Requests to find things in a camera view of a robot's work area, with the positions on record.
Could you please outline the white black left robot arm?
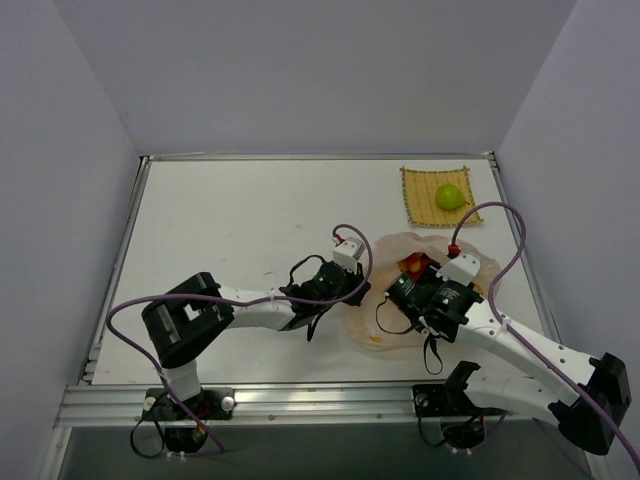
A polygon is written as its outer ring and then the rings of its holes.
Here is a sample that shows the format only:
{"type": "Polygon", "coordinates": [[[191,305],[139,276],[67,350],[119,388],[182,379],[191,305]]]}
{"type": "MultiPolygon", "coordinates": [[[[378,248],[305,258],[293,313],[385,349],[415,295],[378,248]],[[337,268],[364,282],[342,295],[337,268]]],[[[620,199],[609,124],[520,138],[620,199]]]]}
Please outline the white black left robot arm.
{"type": "Polygon", "coordinates": [[[170,390],[165,405],[179,419],[194,417],[202,405],[196,358],[228,328],[307,330],[312,339],[319,319],[336,303],[359,306],[370,289],[361,262],[353,270],[336,261],[323,261],[312,279],[275,290],[264,303],[249,303],[264,294],[228,288],[208,272],[188,278],[171,293],[213,295],[233,300],[168,299],[146,306],[142,319],[160,361],[161,377],[170,390]]]}

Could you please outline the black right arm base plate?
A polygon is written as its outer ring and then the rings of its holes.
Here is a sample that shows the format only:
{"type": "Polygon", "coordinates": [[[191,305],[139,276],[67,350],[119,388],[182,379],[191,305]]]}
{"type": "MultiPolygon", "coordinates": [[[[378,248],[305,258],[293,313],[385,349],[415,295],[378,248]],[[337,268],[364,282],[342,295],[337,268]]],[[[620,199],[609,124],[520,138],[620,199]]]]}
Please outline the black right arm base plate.
{"type": "Polygon", "coordinates": [[[414,412],[424,418],[471,416],[472,403],[462,394],[447,389],[443,383],[412,386],[414,412]]]}

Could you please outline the green fake apple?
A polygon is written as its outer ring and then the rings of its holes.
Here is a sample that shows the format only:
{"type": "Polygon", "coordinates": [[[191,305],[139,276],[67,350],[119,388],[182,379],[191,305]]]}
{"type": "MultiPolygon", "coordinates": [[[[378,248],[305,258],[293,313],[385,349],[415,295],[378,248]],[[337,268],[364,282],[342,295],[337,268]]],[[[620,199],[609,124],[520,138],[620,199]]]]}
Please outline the green fake apple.
{"type": "Polygon", "coordinates": [[[468,204],[463,192],[452,184],[443,184],[437,188],[435,203],[444,211],[454,211],[468,204]]]}

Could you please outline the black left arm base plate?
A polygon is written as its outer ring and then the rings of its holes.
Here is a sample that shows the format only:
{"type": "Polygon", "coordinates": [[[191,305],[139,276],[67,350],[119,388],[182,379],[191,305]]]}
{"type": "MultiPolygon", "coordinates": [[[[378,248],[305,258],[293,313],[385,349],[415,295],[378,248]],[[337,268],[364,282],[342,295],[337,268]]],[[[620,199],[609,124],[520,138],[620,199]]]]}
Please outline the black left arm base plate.
{"type": "MultiPolygon", "coordinates": [[[[196,396],[183,400],[185,406],[201,420],[230,420],[236,401],[232,390],[203,389],[196,396]]],[[[143,421],[179,421],[190,416],[161,388],[146,391],[143,400],[143,421]]]]}

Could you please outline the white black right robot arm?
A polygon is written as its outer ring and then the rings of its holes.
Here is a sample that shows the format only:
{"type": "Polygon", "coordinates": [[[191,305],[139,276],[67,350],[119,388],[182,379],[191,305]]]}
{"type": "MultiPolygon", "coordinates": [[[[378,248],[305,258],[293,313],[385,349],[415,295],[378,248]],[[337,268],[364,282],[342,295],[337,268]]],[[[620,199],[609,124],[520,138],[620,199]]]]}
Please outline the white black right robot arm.
{"type": "Polygon", "coordinates": [[[626,365],[611,353],[596,358],[557,343],[493,308],[462,276],[400,274],[384,292],[427,341],[473,345],[523,372],[491,374],[460,362],[445,382],[455,412],[500,409],[555,426],[574,446],[609,453],[631,404],[626,365]]]}

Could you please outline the translucent printed plastic bag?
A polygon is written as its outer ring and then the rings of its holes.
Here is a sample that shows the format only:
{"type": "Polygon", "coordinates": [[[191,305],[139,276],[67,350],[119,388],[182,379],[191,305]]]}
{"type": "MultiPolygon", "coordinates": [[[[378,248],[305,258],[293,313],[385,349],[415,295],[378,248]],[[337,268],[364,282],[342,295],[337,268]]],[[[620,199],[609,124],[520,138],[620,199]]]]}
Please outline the translucent printed plastic bag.
{"type": "Polygon", "coordinates": [[[342,309],[342,323],[347,338],[356,346],[374,352],[417,348],[423,336],[417,332],[403,334],[409,321],[393,305],[382,305],[384,289],[401,273],[397,263],[415,252],[423,252],[434,261],[449,261],[449,239],[442,235],[420,236],[402,232],[383,236],[373,244],[373,269],[370,291],[359,307],[342,309]]]}

